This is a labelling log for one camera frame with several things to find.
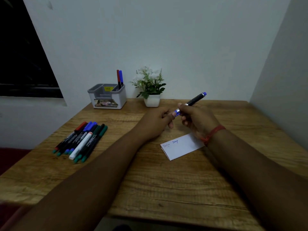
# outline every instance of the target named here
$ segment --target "red thread bracelet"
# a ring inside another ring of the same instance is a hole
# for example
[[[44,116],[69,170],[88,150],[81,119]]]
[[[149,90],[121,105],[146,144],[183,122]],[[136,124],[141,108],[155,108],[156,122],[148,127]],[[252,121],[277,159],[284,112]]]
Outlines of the red thread bracelet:
[[[212,129],[211,132],[208,135],[206,135],[205,138],[200,138],[200,139],[201,139],[201,141],[204,142],[204,145],[207,147],[209,140],[210,140],[210,137],[212,137],[217,131],[224,130],[224,129],[225,129],[224,126],[219,125],[219,126],[215,127],[214,129]]]

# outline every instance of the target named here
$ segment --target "white marker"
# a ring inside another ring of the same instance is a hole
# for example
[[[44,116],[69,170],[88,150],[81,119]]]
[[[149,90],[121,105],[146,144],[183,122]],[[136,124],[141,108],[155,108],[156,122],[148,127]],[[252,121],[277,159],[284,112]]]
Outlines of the white marker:
[[[88,132],[87,135],[83,138],[83,140],[79,143],[79,145],[75,148],[75,150],[72,152],[72,154],[70,155],[70,159],[75,159],[75,157],[78,155],[78,153],[81,151],[81,149],[84,147],[84,145],[87,144],[87,142],[89,141],[89,139],[92,136],[92,132]]]

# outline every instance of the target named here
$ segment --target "yellow sticker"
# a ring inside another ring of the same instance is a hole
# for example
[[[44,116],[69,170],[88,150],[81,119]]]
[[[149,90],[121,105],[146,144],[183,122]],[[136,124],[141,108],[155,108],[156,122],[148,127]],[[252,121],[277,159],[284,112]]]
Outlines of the yellow sticker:
[[[105,91],[111,91],[113,87],[104,87]]]

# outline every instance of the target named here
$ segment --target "person's left hand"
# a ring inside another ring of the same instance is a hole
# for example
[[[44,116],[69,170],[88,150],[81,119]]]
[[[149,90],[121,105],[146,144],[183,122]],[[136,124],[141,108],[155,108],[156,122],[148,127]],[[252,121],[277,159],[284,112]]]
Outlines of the person's left hand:
[[[136,124],[133,131],[138,137],[148,141],[159,136],[167,125],[172,129],[174,115],[175,113],[167,108],[151,109]]]

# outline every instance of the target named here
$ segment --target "paper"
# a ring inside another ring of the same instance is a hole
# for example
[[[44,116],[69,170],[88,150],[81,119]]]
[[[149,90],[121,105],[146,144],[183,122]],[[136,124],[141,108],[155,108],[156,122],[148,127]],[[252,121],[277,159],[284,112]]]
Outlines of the paper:
[[[193,133],[190,133],[166,143],[162,143],[160,146],[168,159],[173,160],[197,150],[200,147],[204,147],[204,143],[197,139]]]

